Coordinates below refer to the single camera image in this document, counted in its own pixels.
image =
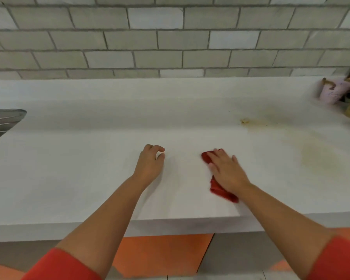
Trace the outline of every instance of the sink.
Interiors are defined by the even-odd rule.
[[[21,109],[0,109],[0,137],[20,122],[26,115]]]

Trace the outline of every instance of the person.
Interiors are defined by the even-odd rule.
[[[147,144],[133,175],[22,280],[105,279],[141,193],[162,171],[163,152]],[[301,279],[350,280],[350,241],[253,185],[234,155],[214,152],[209,167],[218,183],[247,205]]]

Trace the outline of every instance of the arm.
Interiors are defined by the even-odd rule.
[[[165,154],[156,159],[158,151],[164,148],[147,144],[134,174],[56,247],[105,279],[141,193],[162,171]]]
[[[251,184],[235,156],[214,152],[208,154],[215,179],[247,205],[294,272],[305,279],[335,233]]]

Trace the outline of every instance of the white countertop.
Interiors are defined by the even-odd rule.
[[[0,241],[64,237],[147,143],[164,146],[166,161],[126,235],[262,230],[242,203],[209,192],[200,154],[215,147],[282,202],[350,227],[350,121],[311,104],[320,79],[0,82],[0,108],[27,111],[0,138]]]

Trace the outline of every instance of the brick wall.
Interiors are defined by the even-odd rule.
[[[350,0],[0,0],[0,79],[349,68]]]

